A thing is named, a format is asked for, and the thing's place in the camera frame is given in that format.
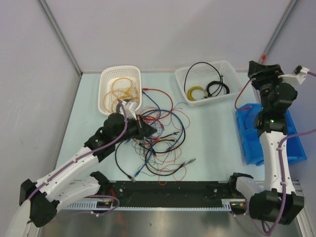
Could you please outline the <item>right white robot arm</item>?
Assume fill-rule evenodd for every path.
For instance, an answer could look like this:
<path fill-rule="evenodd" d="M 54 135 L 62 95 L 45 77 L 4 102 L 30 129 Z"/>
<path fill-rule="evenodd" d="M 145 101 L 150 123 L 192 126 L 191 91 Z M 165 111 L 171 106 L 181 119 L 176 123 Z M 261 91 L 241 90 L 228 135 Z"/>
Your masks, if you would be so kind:
<path fill-rule="evenodd" d="M 304 207 L 304 199 L 296 195 L 290 177 L 286 150 L 286 111 L 297 98 L 294 84 L 303 81 L 305 73 L 301 70 L 297 67 L 295 74 L 286 75 L 279 64 L 249 62 L 248 77 L 261 98 L 262 109 L 254 127 L 263 149 L 265 182 L 260 187 L 251 175 L 234 173 L 228 193 L 233 198 L 243 195 L 255 220 L 289 225 Z"/>

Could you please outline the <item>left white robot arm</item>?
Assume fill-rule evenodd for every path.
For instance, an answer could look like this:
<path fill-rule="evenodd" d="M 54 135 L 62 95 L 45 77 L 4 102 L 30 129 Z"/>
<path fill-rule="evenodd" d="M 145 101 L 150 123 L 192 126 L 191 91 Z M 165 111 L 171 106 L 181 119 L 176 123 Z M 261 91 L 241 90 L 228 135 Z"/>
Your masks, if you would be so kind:
<path fill-rule="evenodd" d="M 19 204 L 30 202 L 28 223 L 36 227 L 48 224 L 63 205 L 86 196 L 102 198 L 108 194 L 108 179 L 99 171 L 93 172 L 85 183 L 76 183 L 73 193 L 70 182 L 81 172 L 101 163 L 116 149 L 116 144 L 128 139 L 151 137 L 157 129 L 145 123 L 140 115 L 127 118 L 123 114 L 110 114 L 103 126 L 84 143 L 83 147 L 65 164 L 33 182 L 25 180 L 20 186 Z"/>

